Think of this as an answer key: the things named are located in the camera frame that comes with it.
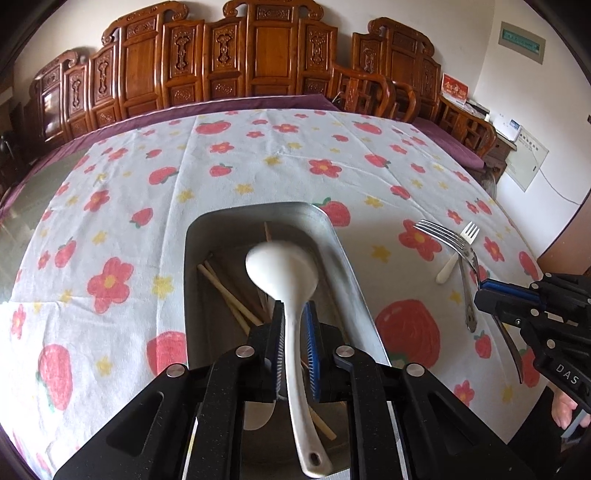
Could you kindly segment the person's right hand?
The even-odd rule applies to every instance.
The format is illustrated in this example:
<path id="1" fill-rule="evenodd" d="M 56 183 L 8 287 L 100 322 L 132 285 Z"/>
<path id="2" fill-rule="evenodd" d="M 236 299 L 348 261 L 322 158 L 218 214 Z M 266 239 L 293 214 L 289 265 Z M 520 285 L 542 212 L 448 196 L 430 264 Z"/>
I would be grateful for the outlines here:
<path id="1" fill-rule="evenodd" d="M 552 401 L 552 418 L 558 427 L 567 429 L 572 421 L 573 411 L 577 403 L 561 390 L 554 392 Z"/>

